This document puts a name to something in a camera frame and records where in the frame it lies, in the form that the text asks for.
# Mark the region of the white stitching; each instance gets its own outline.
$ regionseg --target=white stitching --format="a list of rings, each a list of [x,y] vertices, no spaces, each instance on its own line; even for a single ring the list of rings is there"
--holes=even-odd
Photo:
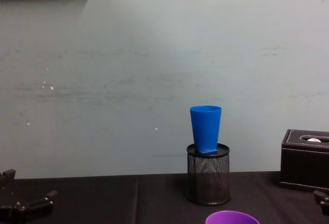
[[[318,152],[318,151],[303,151],[303,150],[295,150],[293,148],[282,148],[283,150],[290,150],[290,151],[302,151],[302,152],[309,152],[309,153],[321,153],[321,154],[329,154],[329,152]]]
[[[290,135],[293,133],[293,131],[294,130],[291,130],[290,131],[290,134],[288,136],[288,139],[287,139],[286,143],[295,144],[295,145],[303,144],[303,145],[311,145],[311,146],[319,146],[319,147],[329,147],[329,145],[318,145],[318,144],[311,144],[311,143],[291,143],[291,142],[288,142],[289,141],[289,138],[290,138]]]
[[[296,183],[289,183],[289,182],[284,182],[284,181],[281,181],[281,183],[283,183],[283,184],[295,184],[295,185],[301,185],[301,186],[307,186],[307,187],[312,187],[312,188],[320,188],[320,189],[329,190],[329,188],[324,188],[324,187],[319,187],[319,186],[311,186],[311,185],[306,185],[306,184],[296,184]]]

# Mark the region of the black lid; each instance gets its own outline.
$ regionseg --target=black lid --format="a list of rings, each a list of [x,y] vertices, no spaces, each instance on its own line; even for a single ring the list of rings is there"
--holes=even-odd
[[[186,151],[188,154],[200,157],[200,158],[217,158],[226,156],[230,153],[230,148],[224,144],[218,143],[217,144],[217,150],[213,152],[207,152],[207,153],[201,153],[195,149],[194,144],[190,144],[187,146]]]

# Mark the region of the cup rim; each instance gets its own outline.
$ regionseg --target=cup rim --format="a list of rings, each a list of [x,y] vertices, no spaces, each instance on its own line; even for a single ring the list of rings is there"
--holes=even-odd
[[[218,213],[223,213],[223,212],[230,212],[230,213],[236,213],[236,214],[239,214],[239,215],[244,215],[244,216],[246,216],[246,217],[249,217],[249,218],[253,219],[253,220],[255,221],[256,224],[260,224],[259,221],[258,221],[256,218],[254,218],[253,216],[248,215],[248,214],[243,213],[243,212],[240,212],[240,211],[234,211],[234,210],[223,210],[223,211],[217,211],[217,212],[214,212],[214,213],[212,213],[211,215],[209,215],[209,216],[207,217],[207,219],[206,219],[206,224],[209,224],[208,222],[210,221],[209,218],[210,218],[211,216],[213,216],[213,215],[217,215]]]
[[[190,108],[190,111],[193,112],[214,112],[214,111],[221,111],[222,108],[219,106],[212,106],[212,105],[201,105],[201,106],[193,106]]]

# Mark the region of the black tablecloth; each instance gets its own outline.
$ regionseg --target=black tablecloth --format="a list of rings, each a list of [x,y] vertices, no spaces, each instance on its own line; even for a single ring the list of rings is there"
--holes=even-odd
[[[53,214],[39,223],[204,224],[208,215],[237,210],[261,224],[329,224],[310,192],[279,188],[278,172],[231,173],[231,200],[214,207],[186,200],[185,174],[17,180],[28,199],[57,190]]]

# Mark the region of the cup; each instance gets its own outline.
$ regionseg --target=cup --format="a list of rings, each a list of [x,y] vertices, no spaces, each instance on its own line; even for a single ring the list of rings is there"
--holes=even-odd
[[[217,150],[222,108],[195,106],[190,108],[195,148],[201,153]]]
[[[238,211],[219,211],[208,216],[206,224],[260,224],[255,218]]]

